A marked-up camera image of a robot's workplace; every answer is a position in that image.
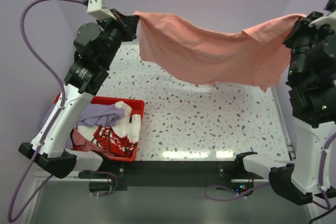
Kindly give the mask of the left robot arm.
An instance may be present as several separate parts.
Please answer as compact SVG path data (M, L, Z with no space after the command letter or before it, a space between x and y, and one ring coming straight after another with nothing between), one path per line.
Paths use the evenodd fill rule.
M109 165L95 152L65 147L79 116L108 77L111 63L123 42L136 39L139 16L112 15L79 27L73 41L78 59L62 82L61 95L42 129L18 151L44 171L64 178L73 171L90 170L97 178L108 174Z

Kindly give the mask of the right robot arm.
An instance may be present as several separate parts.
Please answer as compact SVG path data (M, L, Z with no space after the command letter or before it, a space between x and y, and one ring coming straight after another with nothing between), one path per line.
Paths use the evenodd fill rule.
M297 134L296 161L275 162L256 152L238 154L233 170L237 177L256 174L267 179L273 191L296 205L314 196L335 196L329 182L329 150L335 125L335 9L328 15L312 12L300 18L284 45L291 50L287 85Z

